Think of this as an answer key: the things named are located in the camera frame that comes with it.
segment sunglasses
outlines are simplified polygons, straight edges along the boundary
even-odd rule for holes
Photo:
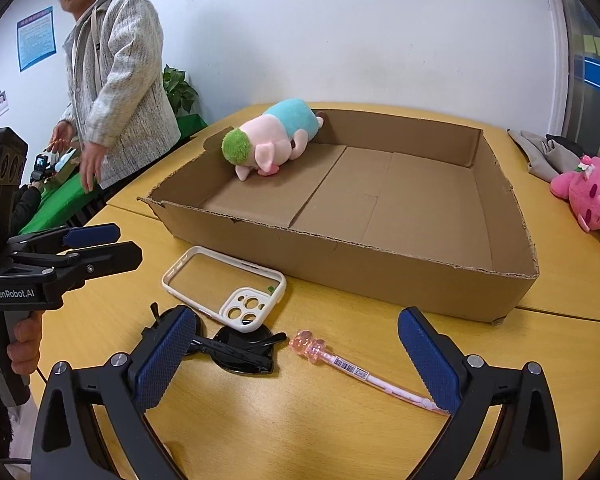
[[[160,314],[158,304],[152,303],[151,312],[155,318],[152,328],[160,324],[171,310]],[[209,339],[203,335],[204,325],[200,316],[195,312],[193,314],[196,317],[196,335],[185,356],[198,353],[209,355],[223,370],[236,374],[266,375],[273,372],[273,349],[278,343],[286,342],[284,332],[273,334],[264,325],[249,333],[223,326],[213,339]]]

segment green tablecloth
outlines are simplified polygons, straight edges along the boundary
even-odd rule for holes
[[[177,150],[189,138],[206,128],[205,121],[198,114],[178,117],[180,141],[173,147]],[[85,194],[80,184],[80,174],[75,174],[56,190],[44,190],[40,208],[36,215],[23,227],[20,234],[34,233],[64,225],[69,218],[97,197],[97,192]]]

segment blue poster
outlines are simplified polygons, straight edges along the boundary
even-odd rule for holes
[[[17,29],[21,72],[56,53],[53,7],[21,20]]]

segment screw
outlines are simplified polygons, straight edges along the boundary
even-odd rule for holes
[[[65,370],[66,370],[66,363],[64,361],[60,361],[59,363],[56,363],[54,365],[53,373],[55,375],[60,375],[60,374],[64,373]]]
[[[472,354],[466,359],[466,361],[469,363],[471,368],[482,368],[482,366],[484,366],[484,359],[479,355]]]
[[[533,374],[533,375],[540,375],[542,373],[542,367],[536,363],[535,361],[531,361],[526,368]]]
[[[111,364],[114,366],[122,366],[124,363],[126,363],[126,354],[115,354],[112,358],[111,358]]]

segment green fuzzy hair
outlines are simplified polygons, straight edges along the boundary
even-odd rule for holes
[[[234,128],[222,140],[222,154],[234,166],[242,166],[251,153],[251,143],[247,134],[240,128]]]

